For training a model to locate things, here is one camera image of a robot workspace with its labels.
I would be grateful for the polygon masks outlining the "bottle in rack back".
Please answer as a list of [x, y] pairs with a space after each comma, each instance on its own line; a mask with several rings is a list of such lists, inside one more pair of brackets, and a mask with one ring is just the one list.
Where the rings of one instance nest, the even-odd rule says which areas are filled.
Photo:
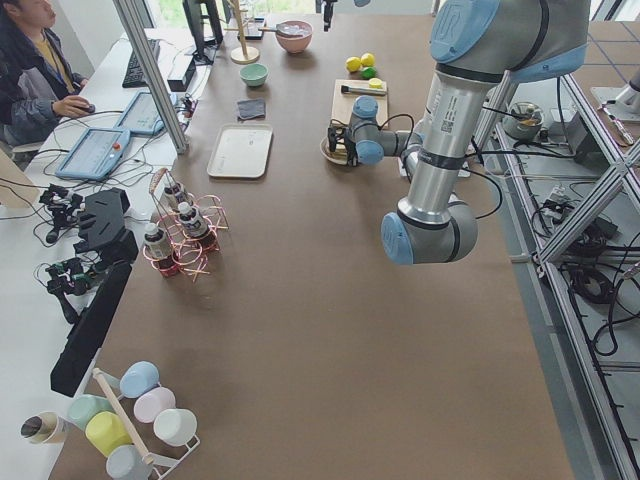
[[163, 197], [172, 211], [178, 212], [179, 205], [189, 200], [184, 186], [180, 183], [168, 184], [164, 187]]

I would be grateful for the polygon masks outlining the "seated person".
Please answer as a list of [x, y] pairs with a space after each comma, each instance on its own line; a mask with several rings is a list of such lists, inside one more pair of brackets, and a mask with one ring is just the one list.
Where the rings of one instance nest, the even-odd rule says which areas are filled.
[[80, 92], [88, 79], [74, 72], [53, 31], [48, 1], [1, 3], [1, 139], [15, 147], [47, 139], [63, 117], [89, 114]]

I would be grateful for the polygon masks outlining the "yellow lemon half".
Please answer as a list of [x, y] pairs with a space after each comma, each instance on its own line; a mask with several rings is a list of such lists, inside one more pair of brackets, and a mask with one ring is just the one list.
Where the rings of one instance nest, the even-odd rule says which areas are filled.
[[384, 88], [383, 81], [379, 78], [371, 78], [368, 80], [368, 87], [371, 89], [382, 90]]

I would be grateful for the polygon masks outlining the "bottle in rack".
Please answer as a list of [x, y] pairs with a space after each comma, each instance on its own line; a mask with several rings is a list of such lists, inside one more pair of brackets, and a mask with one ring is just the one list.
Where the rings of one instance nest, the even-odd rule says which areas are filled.
[[184, 186], [180, 183], [168, 184], [164, 187], [163, 197], [172, 211], [178, 212], [179, 205], [189, 200]]
[[150, 222], [145, 226], [144, 242], [150, 256], [155, 260], [165, 259], [171, 254], [166, 232], [156, 223]]
[[198, 239], [206, 234], [206, 222], [196, 206], [184, 202], [179, 205], [178, 212], [179, 222], [188, 237]]

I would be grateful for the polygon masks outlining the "black metal tongs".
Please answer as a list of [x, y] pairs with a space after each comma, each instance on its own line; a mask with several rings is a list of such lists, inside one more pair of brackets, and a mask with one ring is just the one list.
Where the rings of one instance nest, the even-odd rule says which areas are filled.
[[351, 95], [370, 95], [370, 96], [379, 96], [379, 97], [384, 97], [387, 95], [387, 92], [382, 89], [364, 88], [364, 87], [356, 87], [356, 86], [349, 86], [349, 85], [341, 85], [340, 91], [342, 94], [351, 94]]

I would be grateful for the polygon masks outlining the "green bowl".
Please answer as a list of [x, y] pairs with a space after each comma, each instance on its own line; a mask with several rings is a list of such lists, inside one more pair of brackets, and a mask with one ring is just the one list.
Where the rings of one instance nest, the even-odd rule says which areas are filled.
[[240, 78], [248, 87], [260, 87], [265, 84], [269, 70], [260, 63], [253, 63], [244, 66], [240, 72]]

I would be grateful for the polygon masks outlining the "blue teach pendant near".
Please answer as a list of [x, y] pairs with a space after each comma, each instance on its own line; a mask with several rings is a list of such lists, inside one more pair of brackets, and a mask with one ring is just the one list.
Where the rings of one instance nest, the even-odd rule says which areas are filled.
[[101, 180], [111, 173], [129, 145], [131, 132], [123, 128], [87, 129], [55, 171], [71, 180]]

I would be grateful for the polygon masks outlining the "pink cup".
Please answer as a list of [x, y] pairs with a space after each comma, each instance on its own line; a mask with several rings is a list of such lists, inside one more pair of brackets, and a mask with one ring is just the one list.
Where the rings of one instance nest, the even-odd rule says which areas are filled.
[[167, 409], [176, 406], [173, 391], [164, 386], [155, 387], [141, 395], [134, 404], [135, 418], [142, 423], [153, 423], [156, 417]]

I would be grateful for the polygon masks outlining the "green pot on shelf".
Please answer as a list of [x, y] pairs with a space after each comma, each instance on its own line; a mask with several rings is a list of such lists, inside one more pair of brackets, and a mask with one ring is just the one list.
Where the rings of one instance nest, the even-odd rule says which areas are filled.
[[540, 132], [544, 121], [542, 109], [531, 102], [516, 102], [509, 106], [502, 119], [505, 133], [516, 140], [532, 141]]

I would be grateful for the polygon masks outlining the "pink bowl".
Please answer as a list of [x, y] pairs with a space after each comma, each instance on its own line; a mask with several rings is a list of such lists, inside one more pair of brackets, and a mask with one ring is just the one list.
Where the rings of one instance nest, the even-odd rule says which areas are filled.
[[306, 21], [281, 21], [276, 29], [276, 41], [288, 53], [301, 53], [311, 43], [313, 27]]

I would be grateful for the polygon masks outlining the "black gripper mount stand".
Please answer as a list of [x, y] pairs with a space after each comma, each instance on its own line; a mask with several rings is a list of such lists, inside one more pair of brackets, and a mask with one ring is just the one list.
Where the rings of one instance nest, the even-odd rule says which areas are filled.
[[132, 265], [139, 248], [134, 233], [125, 226], [129, 207], [127, 193], [119, 188], [87, 196], [84, 210], [77, 217], [80, 241], [73, 245], [75, 255], [96, 252], [102, 269], [118, 262]]

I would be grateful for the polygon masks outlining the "beige serving tray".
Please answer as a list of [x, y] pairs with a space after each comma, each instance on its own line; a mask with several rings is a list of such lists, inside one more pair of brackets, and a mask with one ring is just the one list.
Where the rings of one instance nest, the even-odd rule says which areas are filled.
[[226, 124], [219, 130], [206, 171], [222, 179], [258, 179], [266, 171], [273, 128], [261, 124]]

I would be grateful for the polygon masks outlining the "black monitor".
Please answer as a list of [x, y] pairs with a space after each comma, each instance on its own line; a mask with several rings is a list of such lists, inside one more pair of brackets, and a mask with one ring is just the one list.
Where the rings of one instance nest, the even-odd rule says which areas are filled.
[[194, 40], [192, 57], [197, 65], [211, 65], [223, 42], [223, 33], [216, 2], [213, 0], [183, 0], [185, 18]]

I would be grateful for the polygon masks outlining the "yellow cup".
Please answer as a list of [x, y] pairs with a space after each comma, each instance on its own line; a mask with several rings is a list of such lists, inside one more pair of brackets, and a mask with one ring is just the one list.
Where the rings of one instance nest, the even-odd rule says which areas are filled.
[[132, 444], [132, 439], [118, 415], [102, 411], [93, 416], [85, 428], [87, 440], [104, 456], [116, 448]]

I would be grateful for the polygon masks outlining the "bottle in rack front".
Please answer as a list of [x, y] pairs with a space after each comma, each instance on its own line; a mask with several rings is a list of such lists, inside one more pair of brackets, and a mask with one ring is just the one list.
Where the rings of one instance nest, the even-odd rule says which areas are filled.
[[171, 254], [166, 232], [156, 223], [150, 222], [145, 226], [144, 242], [150, 256], [155, 260], [165, 259]]

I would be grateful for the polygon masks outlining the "bottle in rack middle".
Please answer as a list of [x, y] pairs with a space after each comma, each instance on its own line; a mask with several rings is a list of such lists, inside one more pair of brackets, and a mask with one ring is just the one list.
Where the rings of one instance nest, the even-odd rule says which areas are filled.
[[179, 205], [178, 212], [179, 222], [188, 237], [198, 239], [206, 234], [206, 222], [196, 206], [184, 202]]

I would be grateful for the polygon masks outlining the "grey folded cloth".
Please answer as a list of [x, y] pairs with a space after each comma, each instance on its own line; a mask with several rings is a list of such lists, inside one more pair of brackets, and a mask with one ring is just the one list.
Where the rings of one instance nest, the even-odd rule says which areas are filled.
[[266, 103], [263, 98], [246, 99], [237, 102], [237, 118], [241, 121], [266, 117]]

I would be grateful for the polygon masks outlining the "grey cup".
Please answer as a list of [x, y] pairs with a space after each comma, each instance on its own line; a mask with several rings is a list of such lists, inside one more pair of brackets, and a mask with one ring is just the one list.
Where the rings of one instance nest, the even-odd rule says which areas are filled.
[[106, 472], [115, 480], [147, 480], [151, 471], [133, 445], [117, 447], [106, 460]]

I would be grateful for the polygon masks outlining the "wooden cutting board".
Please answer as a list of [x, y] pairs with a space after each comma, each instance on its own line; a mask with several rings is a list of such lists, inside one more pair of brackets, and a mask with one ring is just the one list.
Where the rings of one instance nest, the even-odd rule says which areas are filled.
[[[338, 79], [335, 81], [331, 116], [330, 116], [329, 122], [331, 119], [336, 119], [345, 124], [348, 124], [352, 114], [352, 108], [355, 104], [355, 100], [361, 95], [342, 94], [340, 91], [341, 85], [369, 88], [368, 80]], [[382, 90], [385, 90], [387, 92], [387, 95], [384, 97], [373, 96], [378, 104], [376, 122], [379, 125], [384, 124], [389, 117], [388, 87], [385, 81], [383, 81], [383, 86], [384, 88]]]

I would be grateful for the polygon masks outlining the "white round plate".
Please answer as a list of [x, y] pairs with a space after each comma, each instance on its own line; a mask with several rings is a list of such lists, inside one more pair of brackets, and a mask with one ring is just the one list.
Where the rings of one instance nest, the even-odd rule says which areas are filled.
[[341, 165], [341, 166], [345, 166], [347, 165], [347, 158], [334, 158], [331, 154], [330, 154], [330, 150], [328, 148], [328, 142], [327, 142], [327, 138], [323, 138], [320, 142], [320, 152], [321, 154], [324, 156], [324, 158], [336, 165]]

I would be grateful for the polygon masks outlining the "aluminium frame post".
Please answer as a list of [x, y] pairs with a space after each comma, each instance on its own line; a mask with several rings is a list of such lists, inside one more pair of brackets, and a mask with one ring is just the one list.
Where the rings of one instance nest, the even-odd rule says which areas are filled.
[[188, 150], [188, 141], [170, 101], [169, 91], [166, 88], [155, 56], [148, 44], [142, 18], [136, 9], [135, 2], [132, 0], [114, 0], [113, 4], [132, 45], [133, 52], [136, 54], [146, 76], [147, 85], [164, 122], [165, 129], [177, 154], [184, 154]]

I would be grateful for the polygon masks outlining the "yellow lemon right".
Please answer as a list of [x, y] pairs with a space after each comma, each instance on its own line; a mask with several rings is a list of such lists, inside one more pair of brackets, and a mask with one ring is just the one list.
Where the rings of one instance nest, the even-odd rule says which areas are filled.
[[361, 55], [360, 62], [363, 68], [374, 67], [376, 63], [376, 59], [372, 53], [366, 52]]

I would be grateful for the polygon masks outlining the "blue teach pendant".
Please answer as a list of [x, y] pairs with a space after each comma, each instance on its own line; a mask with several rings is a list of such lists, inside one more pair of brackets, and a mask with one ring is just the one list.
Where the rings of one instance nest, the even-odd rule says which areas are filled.
[[111, 173], [129, 145], [131, 132], [123, 128], [87, 129], [55, 171], [71, 180], [101, 180]]
[[115, 123], [116, 128], [129, 130], [132, 135], [152, 137], [164, 129], [164, 121], [152, 94], [138, 91]]

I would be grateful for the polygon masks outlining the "blue teach pendant far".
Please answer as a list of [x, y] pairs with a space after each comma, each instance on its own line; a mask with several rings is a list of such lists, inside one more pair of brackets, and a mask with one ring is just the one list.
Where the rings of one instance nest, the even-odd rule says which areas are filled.
[[116, 128], [129, 130], [132, 135], [152, 137], [164, 129], [164, 121], [152, 94], [138, 91], [115, 123]]

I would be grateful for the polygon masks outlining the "white cup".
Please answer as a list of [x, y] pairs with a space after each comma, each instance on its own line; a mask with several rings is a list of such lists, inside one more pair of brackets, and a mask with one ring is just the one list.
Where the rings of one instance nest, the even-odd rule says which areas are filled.
[[197, 417], [188, 409], [166, 409], [154, 420], [155, 436], [170, 446], [187, 444], [197, 431]]

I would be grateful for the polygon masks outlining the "green cup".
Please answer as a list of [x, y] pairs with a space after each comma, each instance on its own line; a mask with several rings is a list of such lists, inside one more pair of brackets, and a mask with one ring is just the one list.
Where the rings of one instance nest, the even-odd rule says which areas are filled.
[[105, 397], [82, 394], [72, 401], [67, 410], [67, 419], [81, 431], [84, 431], [93, 417], [101, 412], [114, 412]]

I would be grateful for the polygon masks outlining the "wooden mug tree stand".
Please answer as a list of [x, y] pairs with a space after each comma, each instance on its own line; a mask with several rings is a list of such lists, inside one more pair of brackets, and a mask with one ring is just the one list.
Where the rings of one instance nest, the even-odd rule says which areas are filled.
[[230, 7], [236, 23], [235, 27], [228, 27], [227, 30], [238, 33], [240, 42], [240, 46], [231, 51], [231, 60], [238, 65], [253, 64], [259, 60], [260, 52], [256, 47], [252, 47], [247, 43], [244, 33], [245, 20], [240, 8], [240, 1], [226, 0], [225, 3]]

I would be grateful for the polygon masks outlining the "yellow lemon left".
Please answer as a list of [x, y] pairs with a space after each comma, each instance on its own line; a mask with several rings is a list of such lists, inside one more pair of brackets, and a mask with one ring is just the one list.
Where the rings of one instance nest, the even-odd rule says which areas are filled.
[[350, 73], [358, 72], [361, 69], [361, 58], [356, 56], [347, 58], [345, 68]]

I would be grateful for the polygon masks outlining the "green lime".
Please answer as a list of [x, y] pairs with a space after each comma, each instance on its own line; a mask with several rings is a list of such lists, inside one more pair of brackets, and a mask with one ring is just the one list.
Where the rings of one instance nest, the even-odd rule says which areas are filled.
[[377, 76], [377, 70], [373, 66], [367, 66], [361, 69], [360, 74], [363, 79], [369, 80]]

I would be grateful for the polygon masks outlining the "black bar device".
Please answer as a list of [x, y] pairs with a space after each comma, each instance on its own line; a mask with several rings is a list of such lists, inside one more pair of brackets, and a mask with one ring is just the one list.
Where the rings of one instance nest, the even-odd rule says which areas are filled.
[[50, 373], [53, 392], [73, 397], [96, 352], [102, 347], [124, 292], [132, 266], [126, 261], [112, 265], [92, 302], [71, 329], [67, 343]]

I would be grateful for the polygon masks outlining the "blue cup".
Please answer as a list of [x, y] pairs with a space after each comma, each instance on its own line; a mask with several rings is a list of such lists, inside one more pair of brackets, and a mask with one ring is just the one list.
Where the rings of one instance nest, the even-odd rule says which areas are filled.
[[119, 382], [121, 394], [135, 399], [159, 385], [159, 370], [149, 361], [132, 364], [123, 374]]

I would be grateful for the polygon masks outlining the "black keyboard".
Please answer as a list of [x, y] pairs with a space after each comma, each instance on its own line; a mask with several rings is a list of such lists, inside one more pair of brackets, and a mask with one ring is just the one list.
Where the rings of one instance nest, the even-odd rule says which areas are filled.
[[[154, 59], [158, 60], [160, 54], [160, 41], [157, 39], [149, 39], [149, 46], [153, 53]], [[141, 63], [134, 52], [131, 53], [125, 76], [122, 81], [123, 88], [140, 88], [146, 86], [146, 77], [142, 69]]]

